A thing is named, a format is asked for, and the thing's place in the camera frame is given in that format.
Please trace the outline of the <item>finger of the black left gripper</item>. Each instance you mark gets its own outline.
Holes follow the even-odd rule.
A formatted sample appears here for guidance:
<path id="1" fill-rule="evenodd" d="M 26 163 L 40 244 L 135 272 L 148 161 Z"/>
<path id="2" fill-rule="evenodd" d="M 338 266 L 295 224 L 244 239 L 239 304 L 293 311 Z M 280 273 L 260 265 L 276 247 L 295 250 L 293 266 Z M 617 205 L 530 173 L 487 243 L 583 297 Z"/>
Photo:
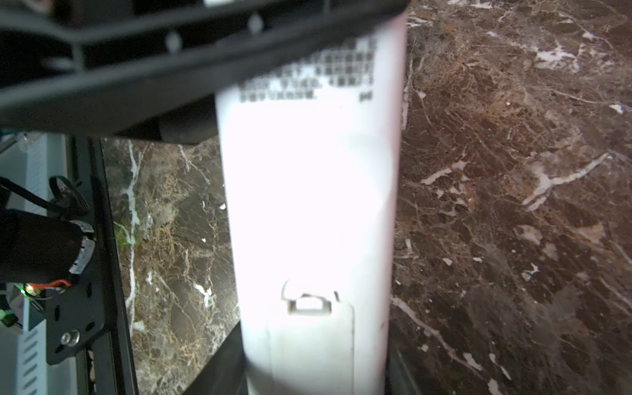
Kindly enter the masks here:
<path id="1" fill-rule="evenodd" d="M 1 126 L 197 144 L 215 97 L 402 14 L 405 1 L 4 1 Z"/>

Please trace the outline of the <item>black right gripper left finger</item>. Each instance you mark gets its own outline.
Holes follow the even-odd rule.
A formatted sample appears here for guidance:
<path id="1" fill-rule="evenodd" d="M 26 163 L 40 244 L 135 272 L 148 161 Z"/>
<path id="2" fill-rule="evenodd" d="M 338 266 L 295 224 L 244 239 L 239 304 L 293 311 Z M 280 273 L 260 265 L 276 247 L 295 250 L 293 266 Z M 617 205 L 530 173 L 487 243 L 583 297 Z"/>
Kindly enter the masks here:
<path id="1" fill-rule="evenodd" d="M 246 357 L 240 323 L 230 331 L 183 395 L 245 395 Z"/>

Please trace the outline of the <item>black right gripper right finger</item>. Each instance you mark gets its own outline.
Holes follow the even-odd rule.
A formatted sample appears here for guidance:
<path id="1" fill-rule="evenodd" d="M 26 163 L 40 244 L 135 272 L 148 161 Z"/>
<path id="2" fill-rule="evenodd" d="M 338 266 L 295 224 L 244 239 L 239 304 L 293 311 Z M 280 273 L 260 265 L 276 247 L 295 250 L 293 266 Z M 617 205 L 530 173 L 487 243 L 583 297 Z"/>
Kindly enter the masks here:
<path id="1" fill-rule="evenodd" d="M 420 395 L 420 389 L 407 361 L 394 342 L 388 344 L 385 393 L 387 395 Z"/>

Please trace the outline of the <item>white battery cover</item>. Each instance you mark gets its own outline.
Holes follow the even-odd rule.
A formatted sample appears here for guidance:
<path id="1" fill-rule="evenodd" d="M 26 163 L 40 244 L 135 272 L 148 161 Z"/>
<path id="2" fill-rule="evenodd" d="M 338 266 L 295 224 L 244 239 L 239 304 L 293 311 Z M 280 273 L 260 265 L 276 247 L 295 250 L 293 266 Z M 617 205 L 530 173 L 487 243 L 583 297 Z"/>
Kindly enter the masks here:
<path id="1" fill-rule="evenodd" d="M 354 393 L 355 310 L 287 280 L 268 320 L 273 394 Z"/>

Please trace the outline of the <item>white remote control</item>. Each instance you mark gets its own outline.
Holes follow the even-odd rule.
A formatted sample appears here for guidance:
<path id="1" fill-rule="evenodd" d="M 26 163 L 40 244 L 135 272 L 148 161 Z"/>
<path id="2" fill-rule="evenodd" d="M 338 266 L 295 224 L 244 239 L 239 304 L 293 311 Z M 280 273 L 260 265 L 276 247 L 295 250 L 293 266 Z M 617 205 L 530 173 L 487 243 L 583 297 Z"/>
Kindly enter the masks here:
<path id="1" fill-rule="evenodd" d="M 352 305 L 352 394 L 385 391 L 407 19 L 217 95 L 252 394 L 273 394 L 268 320 L 287 280 Z"/>

